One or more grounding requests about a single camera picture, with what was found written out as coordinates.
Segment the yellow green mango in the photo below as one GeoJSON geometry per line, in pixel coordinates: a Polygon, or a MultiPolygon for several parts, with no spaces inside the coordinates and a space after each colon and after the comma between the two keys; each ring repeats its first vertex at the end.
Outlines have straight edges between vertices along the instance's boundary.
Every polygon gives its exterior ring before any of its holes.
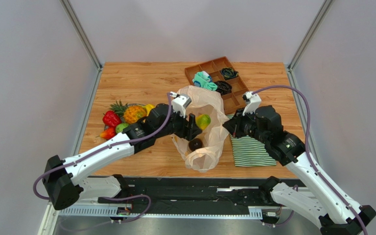
{"type": "Polygon", "coordinates": [[[195,123],[201,130],[205,130],[211,123],[211,117],[207,114],[201,114],[196,117],[195,123]]]}

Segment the dark purple mangosteen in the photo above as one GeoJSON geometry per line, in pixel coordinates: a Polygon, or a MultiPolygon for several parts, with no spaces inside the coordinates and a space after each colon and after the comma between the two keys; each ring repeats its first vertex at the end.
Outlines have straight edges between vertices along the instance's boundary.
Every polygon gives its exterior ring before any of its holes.
{"type": "Polygon", "coordinates": [[[204,146],[204,144],[203,144],[202,140],[199,139],[199,138],[195,138],[188,143],[188,148],[192,152],[196,151],[197,149],[203,148],[203,146],[204,146]]]}

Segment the translucent beige plastic bag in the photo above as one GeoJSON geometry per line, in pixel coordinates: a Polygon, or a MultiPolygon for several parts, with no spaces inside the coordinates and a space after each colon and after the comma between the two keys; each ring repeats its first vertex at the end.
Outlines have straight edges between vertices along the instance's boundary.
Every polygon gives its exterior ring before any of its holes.
{"type": "Polygon", "coordinates": [[[223,123],[229,119],[224,113],[223,99],[218,92],[196,86],[186,86],[181,88],[178,94],[188,95],[192,102],[187,107],[188,114],[209,115],[210,125],[197,136],[202,141],[203,147],[191,151],[188,147],[188,141],[172,135],[172,142],[177,151],[181,154],[188,169],[198,172],[206,172],[216,167],[223,152],[224,141],[229,132],[223,127],[223,123]]]}

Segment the yellow banana bunch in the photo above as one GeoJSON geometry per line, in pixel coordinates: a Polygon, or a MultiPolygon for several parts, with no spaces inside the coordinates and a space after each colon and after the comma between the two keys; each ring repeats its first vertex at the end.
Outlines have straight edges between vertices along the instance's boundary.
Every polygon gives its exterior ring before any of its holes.
{"type": "Polygon", "coordinates": [[[143,106],[143,108],[146,111],[146,116],[149,116],[151,110],[153,110],[155,108],[155,105],[153,105],[153,104],[146,104],[146,105],[143,106]]]}

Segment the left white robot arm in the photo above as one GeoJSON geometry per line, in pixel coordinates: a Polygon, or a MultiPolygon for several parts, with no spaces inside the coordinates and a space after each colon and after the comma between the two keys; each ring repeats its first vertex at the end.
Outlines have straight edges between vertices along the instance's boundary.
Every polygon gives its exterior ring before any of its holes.
{"type": "Polygon", "coordinates": [[[120,180],[113,177],[107,185],[112,189],[94,189],[87,178],[95,171],[152,147],[156,139],[168,135],[191,141],[202,133],[196,124],[196,116],[183,117],[167,104],[158,104],[148,116],[130,124],[110,140],[87,152],[60,159],[55,155],[47,160],[41,179],[48,199],[57,210],[72,206],[85,196],[115,197],[123,188],[120,180]]]}

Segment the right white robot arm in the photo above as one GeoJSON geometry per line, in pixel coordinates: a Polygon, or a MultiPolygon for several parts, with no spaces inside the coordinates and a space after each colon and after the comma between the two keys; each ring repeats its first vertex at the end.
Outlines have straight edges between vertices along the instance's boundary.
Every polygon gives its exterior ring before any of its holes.
{"type": "Polygon", "coordinates": [[[370,205],[348,196],[316,163],[296,135],[284,130],[279,113],[262,106],[251,114],[238,109],[223,124],[234,138],[251,137],[264,144],[271,158],[294,173],[315,196],[312,199],[271,176],[259,188],[269,201],[289,207],[323,235],[358,235],[376,217],[370,205]]]}

